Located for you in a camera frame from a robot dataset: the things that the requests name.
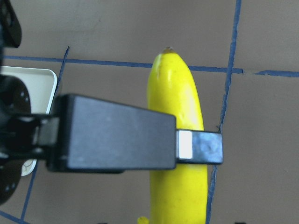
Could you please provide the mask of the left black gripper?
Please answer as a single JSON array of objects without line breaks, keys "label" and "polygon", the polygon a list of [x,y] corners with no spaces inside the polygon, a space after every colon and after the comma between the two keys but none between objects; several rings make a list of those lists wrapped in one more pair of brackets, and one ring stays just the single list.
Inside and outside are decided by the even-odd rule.
[{"label": "left black gripper", "polygon": [[32,114],[29,92],[17,77],[0,76],[0,203],[13,195],[28,159],[46,160],[54,144],[58,118]]}]

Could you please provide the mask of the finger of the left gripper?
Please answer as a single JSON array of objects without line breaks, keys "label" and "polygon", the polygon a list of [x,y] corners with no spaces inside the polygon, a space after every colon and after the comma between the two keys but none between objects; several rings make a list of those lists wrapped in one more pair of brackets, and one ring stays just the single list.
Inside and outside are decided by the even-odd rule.
[{"label": "finger of the left gripper", "polygon": [[47,162],[53,172],[119,173],[176,166],[176,119],[139,107],[63,95],[57,142]]},{"label": "finger of the left gripper", "polygon": [[223,163],[221,133],[178,129],[176,135],[177,163],[207,165]]}]

